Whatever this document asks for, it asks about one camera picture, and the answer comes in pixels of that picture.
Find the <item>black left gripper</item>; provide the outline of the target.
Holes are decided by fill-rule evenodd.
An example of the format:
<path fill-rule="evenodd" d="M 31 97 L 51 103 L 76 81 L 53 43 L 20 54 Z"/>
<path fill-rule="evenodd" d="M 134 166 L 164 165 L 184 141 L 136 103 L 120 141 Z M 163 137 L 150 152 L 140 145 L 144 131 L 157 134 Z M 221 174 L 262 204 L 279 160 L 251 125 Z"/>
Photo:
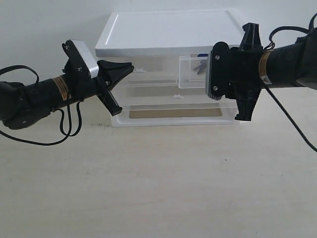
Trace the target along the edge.
<path fill-rule="evenodd" d="M 126 76 L 131 74 L 134 66 L 130 62 L 118 63 L 106 60 L 99 61 L 99 74 L 96 78 L 81 81 L 67 61 L 63 72 L 70 86 L 71 99 L 69 103 L 97 96 L 112 116 L 122 111 L 122 107 L 111 93 L 111 90 Z"/>

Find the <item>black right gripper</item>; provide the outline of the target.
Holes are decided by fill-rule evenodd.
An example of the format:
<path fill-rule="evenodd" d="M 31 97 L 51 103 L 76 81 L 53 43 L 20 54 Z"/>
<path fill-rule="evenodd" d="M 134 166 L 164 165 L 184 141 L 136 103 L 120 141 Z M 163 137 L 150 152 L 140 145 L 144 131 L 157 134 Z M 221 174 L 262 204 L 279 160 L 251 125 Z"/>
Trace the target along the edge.
<path fill-rule="evenodd" d="M 250 121 L 262 90 L 258 73 L 258 63 L 263 50 L 259 25 L 246 23 L 241 43 L 237 47 L 225 44 L 228 54 L 226 66 L 225 97 L 236 101 L 238 121 Z"/>

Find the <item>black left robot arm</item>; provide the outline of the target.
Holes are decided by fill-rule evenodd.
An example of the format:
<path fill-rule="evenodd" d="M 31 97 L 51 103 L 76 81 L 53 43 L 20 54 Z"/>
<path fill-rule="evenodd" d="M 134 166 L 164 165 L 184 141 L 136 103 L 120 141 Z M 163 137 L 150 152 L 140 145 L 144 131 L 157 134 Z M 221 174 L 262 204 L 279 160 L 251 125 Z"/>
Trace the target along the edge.
<path fill-rule="evenodd" d="M 100 60 L 98 76 L 81 79 L 79 71 L 67 62 L 63 74 L 30 85 L 19 82 L 0 83 L 0 120 L 12 130 L 34 125 L 52 112 L 87 98 L 97 96 L 112 116 L 121 113 L 112 89 L 134 66 L 130 62 L 117 63 Z"/>

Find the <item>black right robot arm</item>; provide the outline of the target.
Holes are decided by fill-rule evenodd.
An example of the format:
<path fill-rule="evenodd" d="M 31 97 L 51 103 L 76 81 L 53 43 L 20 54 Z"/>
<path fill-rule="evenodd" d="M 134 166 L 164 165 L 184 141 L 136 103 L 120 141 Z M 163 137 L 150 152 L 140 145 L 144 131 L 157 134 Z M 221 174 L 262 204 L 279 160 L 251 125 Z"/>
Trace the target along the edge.
<path fill-rule="evenodd" d="M 304 35 L 296 42 L 276 48 L 273 36 L 280 31 L 298 31 Z M 317 29 L 314 23 L 308 28 L 280 26 L 269 35 L 269 45 L 245 50 L 230 49 L 230 78 L 227 98 L 236 100 L 239 121 L 250 121 L 265 87 L 305 87 L 317 82 Z"/>

